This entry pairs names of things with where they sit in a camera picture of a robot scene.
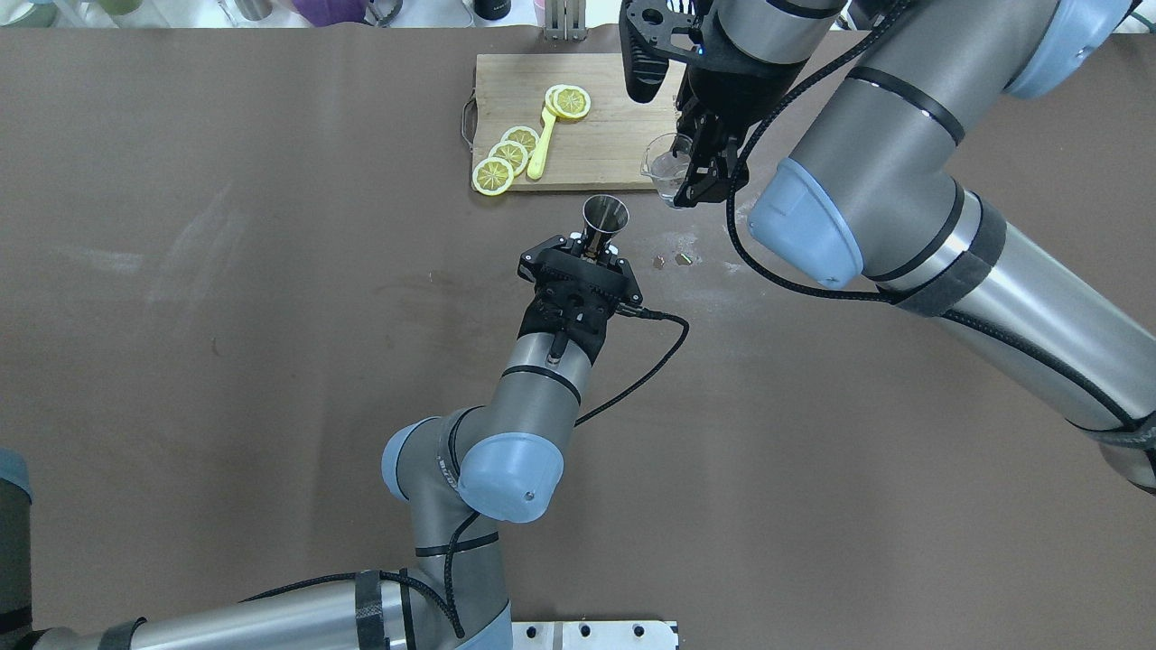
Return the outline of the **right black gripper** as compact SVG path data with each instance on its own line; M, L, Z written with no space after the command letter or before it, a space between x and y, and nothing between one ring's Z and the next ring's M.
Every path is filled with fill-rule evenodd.
M754 75L733 67L707 71L705 56L690 57L686 65L676 103L676 132L691 145L691 163L679 190L679 209L699 204L722 204L732 184L746 189L748 168L739 163L739 153L753 125L766 118L796 82L806 61L765 62L740 57L736 62L753 62Z

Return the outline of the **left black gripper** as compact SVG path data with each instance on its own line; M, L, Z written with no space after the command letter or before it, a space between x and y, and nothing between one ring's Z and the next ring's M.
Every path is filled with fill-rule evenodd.
M523 252L517 276L581 276L590 271L581 251L581 232L553 237ZM631 263L618 253L618 248L606 246L600 254L600 267L612 275L603 287L618 302L640 306L639 281ZM602 350L612 313L621 304L596 291L585 291L578 283L534 283L534 297L525 309L517 337L563 333L593 365Z

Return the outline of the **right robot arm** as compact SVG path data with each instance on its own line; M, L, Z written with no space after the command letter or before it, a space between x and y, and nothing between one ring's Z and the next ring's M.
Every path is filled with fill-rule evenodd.
M824 297L867 276L880 302L944 322L1153 493L1151 333L944 169L996 99L1062 83L1132 8L897 1L748 226Z

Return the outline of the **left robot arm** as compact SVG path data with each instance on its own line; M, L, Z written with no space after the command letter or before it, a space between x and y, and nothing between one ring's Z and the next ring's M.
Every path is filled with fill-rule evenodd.
M502 522L536 520L553 502L593 363L614 313L640 306L631 264L606 236L553 237L519 258L534 285L516 347L488 404L393 433L381 455L408 505L417 564L333 573L193 616L138 616L99 634L34 628L32 482L3 450L5 649L511 649L516 626Z

